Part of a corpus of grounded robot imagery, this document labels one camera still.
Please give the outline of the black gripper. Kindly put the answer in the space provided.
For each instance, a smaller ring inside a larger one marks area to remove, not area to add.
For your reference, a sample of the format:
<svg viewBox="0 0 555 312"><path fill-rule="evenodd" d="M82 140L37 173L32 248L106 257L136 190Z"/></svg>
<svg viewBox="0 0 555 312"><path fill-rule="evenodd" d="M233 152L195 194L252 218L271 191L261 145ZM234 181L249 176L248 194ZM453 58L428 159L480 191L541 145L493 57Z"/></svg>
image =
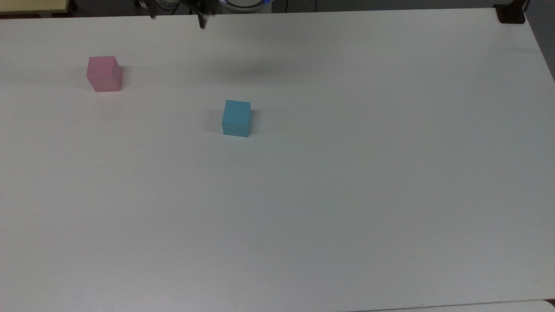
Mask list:
<svg viewBox="0 0 555 312"><path fill-rule="evenodd" d="M212 0L178 0L178 3L196 12L200 28L206 29L209 14L214 13L214 3ZM156 0L145 0L144 7L147 8L151 19L155 19L158 15Z"/></svg>

